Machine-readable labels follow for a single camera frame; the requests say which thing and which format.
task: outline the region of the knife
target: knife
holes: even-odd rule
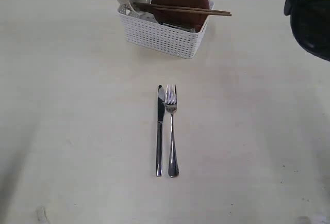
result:
[[[161,176],[162,172],[162,137],[163,137],[163,122],[165,114],[165,91],[164,88],[158,86],[158,121],[157,121],[157,150],[156,150],[156,175]]]

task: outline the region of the wooden chopsticks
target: wooden chopsticks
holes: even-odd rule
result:
[[[227,16],[231,17],[232,14],[230,11],[218,11],[218,10],[209,10],[203,8],[194,8],[194,7],[185,7],[185,6],[167,6],[167,5],[157,5],[157,4],[148,4],[148,3],[133,3],[137,7],[146,7],[153,8],[156,10],[163,11],[175,11],[175,12],[186,12],[186,13],[196,13],[196,14],[205,14],[205,15],[217,15],[217,16]]]

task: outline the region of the table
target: table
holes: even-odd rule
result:
[[[0,223],[308,223],[330,207],[330,63],[285,0],[213,0],[187,60],[124,41],[116,0],[0,0]],[[178,178],[155,177],[176,83]]]

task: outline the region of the white basket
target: white basket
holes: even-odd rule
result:
[[[213,7],[214,3],[210,1],[210,9]],[[125,5],[118,8],[118,13],[128,42],[187,59],[196,54],[208,23],[207,17],[201,31],[191,33],[158,24],[152,14],[137,15]]]

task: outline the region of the silverware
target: silverware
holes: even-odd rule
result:
[[[166,110],[171,114],[171,148],[169,161],[169,176],[174,178],[179,175],[179,166],[177,164],[175,142],[174,142],[174,113],[177,111],[177,94],[175,85],[166,86]]]
[[[163,133],[163,122],[165,114],[165,91],[164,88],[158,86],[158,121],[157,121],[157,149],[156,149],[156,175],[161,176],[162,172],[162,133]]]

